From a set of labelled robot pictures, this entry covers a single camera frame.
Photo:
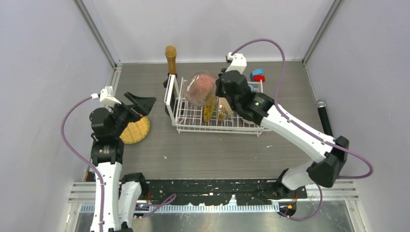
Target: metal frame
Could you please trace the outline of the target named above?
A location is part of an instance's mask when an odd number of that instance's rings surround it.
[[[315,184],[307,185],[307,198],[298,201],[319,201],[319,190]],[[353,180],[337,180],[332,188],[322,187],[324,201],[359,201],[356,186]],[[287,202],[289,199],[276,200],[276,202]],[[68,200],[69,203],[94,203],[95,182],[74,182],[73,189]]]
[[[341,6],[344,0],[334,0],[332,6],[330,7],[329,11],[327,12],[326,17],[324,18],[321,26],[319,27],[318,32],[316,33],[315,37],[313,38],[312,43],[307,50],[305,57],[302,60],[303,65],[306,65],[310,56],[312,55],[313,51],[315,50],[316,46],[318,45],[320,39],[322,38],[324,32],[326,31],[329,24],[332,22],[333,17],[335,16],[337,10]]]
[[[91,1],[87,1],[87,4],[85,4],[84,0],[73,0],[73,2],[76,4],[79,12],[83,16],[91,33],[97,40],[97,43],[100,46],[102,52],[107,57],[108,62],[111,64],[113,68],[115,68],[117,64],[121,62],[121,60],[119,59],[116,51],[114,50],[114,47],[111,45],[111,41],[107,36],[107,33],[104,33],[104,37],[101,35],[101,33],[105,32],[105,30],[103,29],[103,24],[100,18],[98,17],[97,11],[93,3]]]
[[[70,194],[69,217],[65,232],[74,232],[77,223],[78,214],[80,212],[93,212],[95,201],[95,182],[75,182]],[[298,201],[318,202],[320,200],[319,190],[315,184],[306,186],[307,198],[298,199]],[[369,227],[366,226],[361,212],[360,200],[356,192],[353,180],[337,180],[332,188],[322,188],[323,201],[344,201],[349,212],[349,217],[352,222],[355,232],[369,232]],[[281,199],[272,201],[272,205],[260,206],[237,206],[236,199],[233,195],[226,206],[205,206],[205,205],[168,205],[157,212],[156,214],[179,214],[179,213],[252,213],[252,212],[277,212],[279,202],[288,202],[289,199]],[[146,203],[144,200],[138,200],[137,203]]]

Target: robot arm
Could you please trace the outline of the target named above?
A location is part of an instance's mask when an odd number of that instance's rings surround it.
[[[112,96],[112,88],[106,87],[101,90],[100,102],[110,107],[111,111],[98,108],[89,116],[94,131],[91,134],[94,140],[91,148],[92,163],[101,173],[104,181],[104,222],[100,222],[102,195],[100,182],[97,179],[91,232],[99,232],[101,223],[104,232],[132,232],[131,222],[135,203],[148,189],[141,173],[125,175],[120,185],[124,143],[119,137],[128,123],[136,122],[149,114],[156,99],[140,98],[129,92],[124,95],[132,102],[131,105],[118,101]]]
[[[346,162],[347,154],[330,145],[319,142],[289,120],[297,122],[324,140],[342,147],[347,148],[349,141],[342,136],[334,139],[313,129],[290,115],[279,105],[279,108],[290,118],[287,120],[277,110],[272,98],[264,93],[255,93],[250,90],[246,77],[241,72],[243,70],[232,69],[222,73],[216,81],[216,95],[226,98],[232,110],[236,111],[241,117],[275,131],[306,152],[312,159],[312,161],[299,167],[285,169],[282,172],[274,184],[279,196],[285,197],[292,190],[312,183],[327,188],[333,186],[341,168]]]

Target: gray floor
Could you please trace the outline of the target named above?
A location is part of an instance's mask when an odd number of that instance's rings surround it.
[[[188,77],[197,70],[218,73],[227,66],[226,63],[179,63],[177,70],[179,77]],[[264,93],[273,97],[281,63],[251,62],[244,74],[248,76],[258,68],[262,68],[266,76]],[[164,111],[165,89],[162,83],[166,78],[166,64],[127,64],[122,68],[116,92],[120,101],[128,103],[123,96],[126,91],[157,98],[149,115],[151,130],[148,136],[136,144],[125,146],[122,174],[142,172],[147,179],[275,178],[283,169],[309,160],[298,147],[274,132],[263,132],[259,138],[244,134],[178,134]],[[287,62],[279,102],[295,117],[322,130],[301,62]]]

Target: dish rack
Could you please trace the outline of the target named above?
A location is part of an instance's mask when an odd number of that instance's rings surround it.
[[[248,124],[242,120],[235,111],[225,120],[218,120],[218,97],[216,97],[216,106],[211,119],[208,122],[203,121],[203,107],[197,107],[189,103],[183,96],[186,80],[181,78],[181,85],[178,86],[175,75],[168,78],[167,89],[165,91],[164,102],[168,109],[172,125],[176,127],[178,133],[181,131],[190,132],[213,132],[213,133],[237,133],[237,134],[256,134],[258,137],[262,131],[270,131],[256,124]],[[253,87],[252,91],[263,92],[261,82],[248,82]],[[171,107],[171,95],[175,95],[174,110]]]

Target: purple cable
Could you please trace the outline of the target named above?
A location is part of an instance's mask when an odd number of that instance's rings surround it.
[[[97,170],[97,168],[92,165],[92,163],[90,163],[86,158],[84,158],[82,155],[80,155],[73,146],[71,146],[71,144],[67,141],[67,138],[65,137],[64,134],[64,126],[65,126],[65,122],[67,121],[68,116],[70,116],[71,112],[74,111],[74,109],[76,109],[79,105],[85,103],[88,100],[91,100],[92,97],[87,97],[84,100],[80,101],[79,103],[77,103],[75,106],[73,106],[68,113],[65,115],[63,122],[61,124],[61,136],[63,138],[64,143],[67,145],[67,147],[77,156],[80,158],[80,160],[82,160],[84,163],[86,163],[92,170],[94,170],[95,174],[97,174],[99,180],[100,180],[100,185],[101,185],[101,203],[100,203],[100,222],[102,222],[103,220],[103,213],[104,213],[104,181],[102,180],[103,177],[101,176],[101,173]],[[100,232],[103,232],[103,224],[100,223]]]
[[[173,194],[171,194],[171,196],[167,197],[167,199],[165,199],[165,201],[163,201],[161,204],[138,203],[138,204],[144,204],[144,205],[156,207],[154,210],[152,210],[151,212],[145,214],[145,215],[142,216],[141,218],[146,218],[146,217],[151,216],[153,213],[155,213],[155,211],[159,210],[160,207],[162,207],[162,206],[164,206],[164,205],[170,204],[170,203],[173,202],[175,199],[176,199],[176,194],[173,193]]]
[[[319,206],[316,209],[315,213],[313,213],[311,216],[309,217],[304,217],[304,218],[297,218],[297,217],[289,217],[290,220],[294,220],[294,221],[307,221],[309,219],[312,219],[314,216],[316,216],[318,214],[318,212],[320,211],[321,207],[322,207],[322,203],[323,203],[323,193],[322,193],[322,188],[320,188],[320,186],[318,184],[316,184],[316,186],[319,189],[319,193],[320,193],[320,201],[319,201]],[[280,215],[287,217],[286,213],[288,212],[288,210],[286,210],[285,213],[279,212]]]
[[[369,167],[369,172],[368,172],[367,174],[358,175],[358,176],[340,175],[340,176],[339,176],[340,179],[362,179],[362,178],[366,178],[366,177],[369,177],[370,175],[372,175],[372,173],[373,173],[373,165],[372,165],[368,160],[366,160],[364,157],[362,157],[361,155],[357,154],[357,153],[354,152],[354,151],[350,151],[350,150],[348,150],[348,149],[345,149],[344,147],[341,147],[341,146],[339,146],[339,145],[336,145],[336,144],[333,144],[333,143],[331,143],[331,142],[325,141],[325,140],[322,139],[321,137],[319,137],[319,136],[315,135],[314,133],[308,131],[306,128],[304,128],[303,126],[301,126],[301,125],[298,124],[297,122],[291,120],[291,119],[279,108],[278,94],[279,94],[280,85],[282,84],[283,77],[285,76],[286,61],[285,61],[285,53],[284,53],[283,49],[280,47],[280,45],[279,45],[277,42],[275,42],[275,41],[273,41],[273,40],[270,40],[270,39],[263,39],[263,38],[262,38],[262,39],[252,40],[252,41],[249,41],[249,42],[243,44],[242,46],[240,46],[240,47],[237,48],[236,50],[234,50],[234,51],[232,52],[232,55],[235,54],[235,53],[237,53],[238,51],[240,51],[242,48],[248,46],[249,44],[253,44],[253,43],[256,43],[256,42],[269,42],[269,43],[275,45],[275,46],[279,49],[280,54],[282,55],[282,73],[280,74],[279,81],[278,81],[278,85],[276,85],[275,96],[274,96],[275,107],[276,107],[276,109],[279,111],[279,113],[280,113],[283,117],[285,117],[285,119],[287,119],[288,121],[290,121],[291,123],[293,123],[295,126],[297,126],[297,128],[301,129],[302,131],[304,131],[305,133],[309,134],[309,135],[312,136],[313,138],[319,140],[321,143],[327,144],[327,145],[332,146],[332,147],[334,147],[334,148],[336,148],[336,149],[339,149],[339,150],[341,150],[341,151],[343,151],[343,152],[346,152],[346,153],[348,153],[348,154],[351,154],[351,155],[357,157],[358,159],[360,159],[361,161],[363,161],[364,163],[366,163],[366,164],[368,165],[368,167]],[[320,192],[320,195],[321,195],[321,199],[320,199],[319,206],[318,206],[318,209],[316,210],[316,212],[315,212],[312,216],[307,217],[307,218],[293,218],[293,217],[289,217],[289,219],[296,220],[296,221],[304,221],[304,220],[311,219],[312,217],[314,217],[314,216],[319,212],[320,208],[322,207],[323,195],[322,195],[322,190],[321,190],[321,188],[320,188],[319,185],[318,185],[318,187],[319,187],[319,192]]]

